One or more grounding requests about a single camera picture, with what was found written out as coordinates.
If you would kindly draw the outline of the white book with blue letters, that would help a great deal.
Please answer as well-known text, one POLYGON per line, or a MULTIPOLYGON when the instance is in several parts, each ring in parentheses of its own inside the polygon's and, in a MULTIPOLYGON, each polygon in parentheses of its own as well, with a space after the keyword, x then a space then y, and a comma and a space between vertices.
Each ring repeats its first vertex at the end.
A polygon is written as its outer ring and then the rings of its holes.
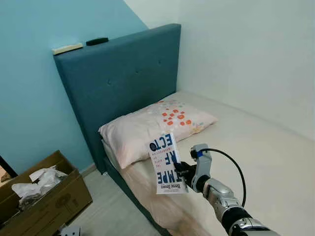
POLYGON ((166 133, 148 143, 149 158, 154 167, 156 193, 158 195, 180 195, 188 187, 175 165, 180 163, 176 139, 173 133, 166 133))

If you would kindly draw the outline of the pink dotted pillow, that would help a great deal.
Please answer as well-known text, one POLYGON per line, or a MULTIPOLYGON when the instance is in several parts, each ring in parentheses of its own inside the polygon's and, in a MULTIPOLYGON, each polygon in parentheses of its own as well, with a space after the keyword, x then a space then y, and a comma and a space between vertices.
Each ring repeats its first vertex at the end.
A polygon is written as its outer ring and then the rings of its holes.
POLYGON ((124 169, 148 159, 148 144, 161 135, 171 134, 179 142, 202 132, 218 121, 211 113, 179 100, 158 101, 104 124, 98 129, 104 143, 124 169))

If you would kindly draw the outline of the beige mattress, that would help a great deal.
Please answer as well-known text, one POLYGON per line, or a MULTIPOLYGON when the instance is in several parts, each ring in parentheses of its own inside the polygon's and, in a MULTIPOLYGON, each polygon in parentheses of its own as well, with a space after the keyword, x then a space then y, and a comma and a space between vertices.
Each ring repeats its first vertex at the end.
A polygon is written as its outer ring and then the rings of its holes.
MULTIPOLYGON (((315 236, 315 145, 237 108, 188 92, 169 99, 211 113, 218 119, 205 130, 177 142, 179 155, 192 163, 189 149, 208 144, 212 152, 211 176, 242 198, 239 173, 225 155, 241 167, 246 180, 246 211, 281 236, 315 236)), ((199 193, 158 195, 151 160, 123 168, 112 147, 101 144, 116 171, 125 180, 151 218, 173 236, 227 236, 211 205, 199 193)))

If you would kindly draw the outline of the blue upholstered headboard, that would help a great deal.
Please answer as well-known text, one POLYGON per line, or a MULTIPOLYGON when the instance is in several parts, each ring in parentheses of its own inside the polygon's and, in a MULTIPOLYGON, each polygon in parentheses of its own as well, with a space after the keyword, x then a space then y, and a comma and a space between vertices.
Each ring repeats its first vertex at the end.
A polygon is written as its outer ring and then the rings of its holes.
POLYGON ((108 159, 98 129, 175 93, 181 34, 171 23, 54 56, 99 172, 108 159))

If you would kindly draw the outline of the brown cardboard box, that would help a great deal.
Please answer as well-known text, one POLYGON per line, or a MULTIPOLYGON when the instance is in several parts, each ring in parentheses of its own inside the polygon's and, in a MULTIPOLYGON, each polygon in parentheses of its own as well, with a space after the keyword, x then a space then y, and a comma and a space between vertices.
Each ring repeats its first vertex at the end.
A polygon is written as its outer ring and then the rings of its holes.
POLYGON ((53 236, 92 202, 80 171, 57 150, 0 186, 0 236, 53 236), (13 184, 31 183, 30 175, 45 167, 56 167, 66 176, 33 205, 20 209, 13 184))

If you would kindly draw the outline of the crumpled clear plastic bag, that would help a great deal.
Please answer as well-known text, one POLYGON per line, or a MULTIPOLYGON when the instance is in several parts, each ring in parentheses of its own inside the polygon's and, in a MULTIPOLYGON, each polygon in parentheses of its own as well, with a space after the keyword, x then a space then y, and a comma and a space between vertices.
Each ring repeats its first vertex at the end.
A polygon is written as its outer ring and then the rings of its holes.
POLYGON ((66 177, 67 175, 57 170, 56 166, 51 166, 29 175, 31 183, 12 184, 11 189, 20 198, 19 206, 27 207, 47 194, 66 177))

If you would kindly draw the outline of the white remote control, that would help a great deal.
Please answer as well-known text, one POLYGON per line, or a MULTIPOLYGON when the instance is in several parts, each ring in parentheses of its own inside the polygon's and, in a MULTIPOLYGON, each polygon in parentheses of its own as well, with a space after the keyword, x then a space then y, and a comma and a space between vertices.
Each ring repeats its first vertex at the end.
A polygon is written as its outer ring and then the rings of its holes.
POLYGON ((70 52, 72 50, 77 50, 77 49, 81 49, 84 47, 83 43, 76 43, 76 44, 71 44, 71 45, 65 45, 56 49, 52 49, 52 53, 54 56, 59 55, 59 54, 63 54, 66 52, 70 52))

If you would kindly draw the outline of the dark blue door frame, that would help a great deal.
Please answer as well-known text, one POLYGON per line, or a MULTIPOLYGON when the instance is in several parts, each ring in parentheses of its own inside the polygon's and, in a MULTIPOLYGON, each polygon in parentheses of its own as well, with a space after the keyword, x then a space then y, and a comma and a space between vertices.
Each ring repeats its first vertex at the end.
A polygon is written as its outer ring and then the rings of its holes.
POLYGON ((15 170, 7 163, 7 161, 0 155, 0 166, 5 172, 10 176, 10 178, 15 178, 18 174, 15 170))

